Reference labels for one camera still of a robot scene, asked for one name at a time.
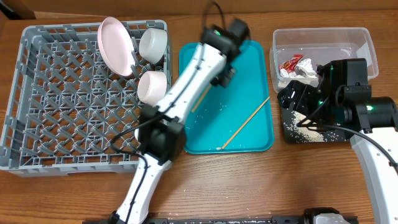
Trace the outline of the wooden chopstick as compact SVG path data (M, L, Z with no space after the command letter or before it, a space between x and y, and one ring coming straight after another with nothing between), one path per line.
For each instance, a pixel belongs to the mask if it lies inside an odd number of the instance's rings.
M245 120L245 122L240 125L240 127L235 131L235 133L218 149L223 150L227 145L241 132L241 130L253 119L253 117L261 110L261 108L269 101L270 96L268 96L257 108L256 110Z
M199 99L197 100L195 106L193 107L193 109L191 110L192 113L196 112L197 108L200 106L201 102L204 100L205 96L207 95L207 93L210 91L210 89L212 88L212 85L209 84L204 92L201 94L201 96L199 97Z

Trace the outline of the grey bowl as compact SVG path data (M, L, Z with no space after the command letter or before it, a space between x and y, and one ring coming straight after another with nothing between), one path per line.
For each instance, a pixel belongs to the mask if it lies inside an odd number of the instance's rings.
M148 62L156 64L164 55L167 41L166 31L155 28L147 29L139 42L139 54Z

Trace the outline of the large white plate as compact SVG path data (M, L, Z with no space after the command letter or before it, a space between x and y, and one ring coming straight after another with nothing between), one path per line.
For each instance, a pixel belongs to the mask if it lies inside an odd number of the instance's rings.
M134 46L124 25L114 17L107 17L98 28L98 47L108 68L122 76L132 74L135 60L132 56Z

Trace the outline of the white paper cup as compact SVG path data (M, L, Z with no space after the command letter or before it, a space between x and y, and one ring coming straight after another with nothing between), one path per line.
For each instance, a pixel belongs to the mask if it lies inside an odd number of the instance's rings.
M134 138L136 139L137 142L139 142L139 129L134 130Z

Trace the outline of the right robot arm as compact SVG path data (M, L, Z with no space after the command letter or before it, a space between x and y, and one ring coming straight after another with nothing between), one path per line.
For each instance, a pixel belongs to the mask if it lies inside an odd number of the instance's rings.
M292 80L277 99L302 115L298 128L340 130L349 139L363 174L376 223L397 223L397 105L373 97L363 58L317 67L318 86Z

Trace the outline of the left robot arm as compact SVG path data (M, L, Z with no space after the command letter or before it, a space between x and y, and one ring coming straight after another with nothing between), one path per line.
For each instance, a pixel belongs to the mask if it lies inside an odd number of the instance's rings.
M240 19L227 29L204 28L191 61L172 88L154 106L143 105L137 126L112 138L110 146L121 152L115 142L137 131L139 147L128 154L136 156L139 163L123 203L108 223L144 223L162 174L171 168L185 145L184 124L192 106L209 84L228 86L232 78L230 63L241 53L239 48L249 36L248 25Z

